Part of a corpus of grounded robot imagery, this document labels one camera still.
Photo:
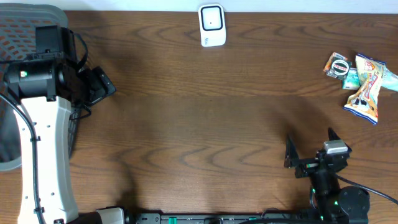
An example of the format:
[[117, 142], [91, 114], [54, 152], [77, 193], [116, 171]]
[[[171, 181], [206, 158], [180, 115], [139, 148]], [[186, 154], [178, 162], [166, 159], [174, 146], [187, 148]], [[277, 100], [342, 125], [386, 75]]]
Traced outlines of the orange Kleenex tissue pack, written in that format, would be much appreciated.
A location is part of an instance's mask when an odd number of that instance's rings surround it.
[[333, 52], [333, 53], [330, 55], [328, 61], [326, 62], [326, 65], [325, 65], [324, 68], [323, 68], [323, 72], [327, 73], [327, 72], [330, 70], [330, 67], [331, 67], [331, 64], [332, 64], [332, 60], [333, 60], [334, 58], [342, 59], [342, 60], [347, 60], [347, 59], [348, 59], [347, 57], [345, 57], [345, 56], [343, 56], [343, 55], [341, 55], [341, 54], [339, 54], [339, 53], [337, 53], [337, 52]]

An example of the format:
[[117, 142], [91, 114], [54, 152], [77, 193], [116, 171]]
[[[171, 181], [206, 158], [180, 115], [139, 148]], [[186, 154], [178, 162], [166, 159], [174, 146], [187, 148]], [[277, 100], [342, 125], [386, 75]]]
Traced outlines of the green Zam-Buk ointment box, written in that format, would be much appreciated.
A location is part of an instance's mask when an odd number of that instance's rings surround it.
[[334, 58], [326, 75], [339, 80], [344, 80], [352, 66], [352, 62], [339, 58]]

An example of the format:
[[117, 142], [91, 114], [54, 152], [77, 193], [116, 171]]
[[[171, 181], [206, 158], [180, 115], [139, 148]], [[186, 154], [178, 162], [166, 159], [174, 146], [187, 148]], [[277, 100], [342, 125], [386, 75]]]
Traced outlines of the large wet wipes pack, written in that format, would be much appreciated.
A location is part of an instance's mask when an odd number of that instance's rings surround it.
[[382, 66], [382, 87], [398, 92], [398, 77], [392, 73], [385, 65]]

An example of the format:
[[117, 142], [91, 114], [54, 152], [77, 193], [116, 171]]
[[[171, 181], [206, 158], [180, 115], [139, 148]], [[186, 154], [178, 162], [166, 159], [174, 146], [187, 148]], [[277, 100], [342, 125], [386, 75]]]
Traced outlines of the yellow snack chip bag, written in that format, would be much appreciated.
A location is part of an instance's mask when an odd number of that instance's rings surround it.
[[364, 78], [358, 91], [348, 98], [343, 109], [373, 125], [378, 123], [378, 96], [384, 79], [385, 64], [357, 54], [355, 58], [359, 78]]

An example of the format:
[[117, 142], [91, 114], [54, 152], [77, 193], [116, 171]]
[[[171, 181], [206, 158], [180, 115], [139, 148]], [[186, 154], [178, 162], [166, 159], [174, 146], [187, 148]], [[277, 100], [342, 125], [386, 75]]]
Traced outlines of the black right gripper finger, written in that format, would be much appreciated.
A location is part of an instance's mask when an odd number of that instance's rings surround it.
[[333, 130], [333, 128], [328, 128], [328, 138], [330, 141], [336, 141], [341, 139]]
[[297, 154], [297, 150], [292, 138], [288, 135], [286, 140], [284, 167], [293, 168], [296, 167], [298, 163], [299, 155]]

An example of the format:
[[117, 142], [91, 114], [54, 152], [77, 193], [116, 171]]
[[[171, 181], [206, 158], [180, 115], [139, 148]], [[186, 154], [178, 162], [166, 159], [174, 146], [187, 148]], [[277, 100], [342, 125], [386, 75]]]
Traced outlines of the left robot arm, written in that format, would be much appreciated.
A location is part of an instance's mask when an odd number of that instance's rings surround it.
[[36, 51], [8, 62], [2, 96], [14, 110], [21, 140], [19, 223], [127, 223], [122, 207], [80, 215], [71, 178], [68, 127], [116, 89], [100, 67], [86, 68], [75, 42], [60, 26], [37, 27]]

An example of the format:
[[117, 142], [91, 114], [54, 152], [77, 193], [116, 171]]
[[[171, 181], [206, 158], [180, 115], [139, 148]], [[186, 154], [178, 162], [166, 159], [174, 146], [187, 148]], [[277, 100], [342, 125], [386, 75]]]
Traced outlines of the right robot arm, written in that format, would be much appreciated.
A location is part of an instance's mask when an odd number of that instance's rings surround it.
[[370, 195], [361, 187], [340, 187], [337, 173], [348, 166], [352, 149], [328, 128], [329, 140], [315, 157], [299, 158], [290, 136], [286, 140], [284, 167], [294, 168], [296, 178], [308, 177], [318, 218], [328, 223], [368, 223]]

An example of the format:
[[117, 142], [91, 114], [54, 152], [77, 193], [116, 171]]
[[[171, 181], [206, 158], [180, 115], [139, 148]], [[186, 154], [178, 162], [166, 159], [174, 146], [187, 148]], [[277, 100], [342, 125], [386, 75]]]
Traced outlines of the green Kleenex tissue pack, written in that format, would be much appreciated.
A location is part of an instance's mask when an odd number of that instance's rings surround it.
[[358, 71], [356, 68], [350, 68], [347, 76], [343, 79], [342, 89], [344, 90], [358, 90], [361, 87]]

